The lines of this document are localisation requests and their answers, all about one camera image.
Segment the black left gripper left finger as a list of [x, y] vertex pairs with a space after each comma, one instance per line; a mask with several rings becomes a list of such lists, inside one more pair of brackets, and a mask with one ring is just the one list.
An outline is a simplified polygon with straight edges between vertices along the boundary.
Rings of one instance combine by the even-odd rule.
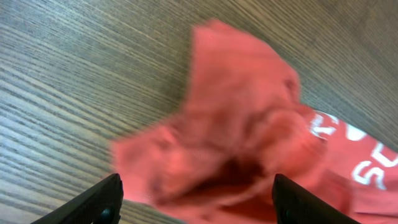
[[118, 224], [123, 196], [120, 175], [111, 174], [32, 224]]

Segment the red t-shirt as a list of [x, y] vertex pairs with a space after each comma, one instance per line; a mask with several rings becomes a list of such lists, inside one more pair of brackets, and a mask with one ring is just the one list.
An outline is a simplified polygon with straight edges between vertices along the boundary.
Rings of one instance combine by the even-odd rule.
[[126, 200], [188, 223], [275, 223], [276, 174], [360, 223], [397, 222], [397, 153], [302, 104], [292, 67], [217, 20], [193, 28], [180, 109], [112, 150]]

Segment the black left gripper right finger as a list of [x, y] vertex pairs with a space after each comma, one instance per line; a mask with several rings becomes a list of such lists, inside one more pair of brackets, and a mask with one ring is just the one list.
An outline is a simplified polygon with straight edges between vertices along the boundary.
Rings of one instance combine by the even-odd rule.
[[359, 224], [283, 174], [276, 174], [272, 201], [277, 224]]

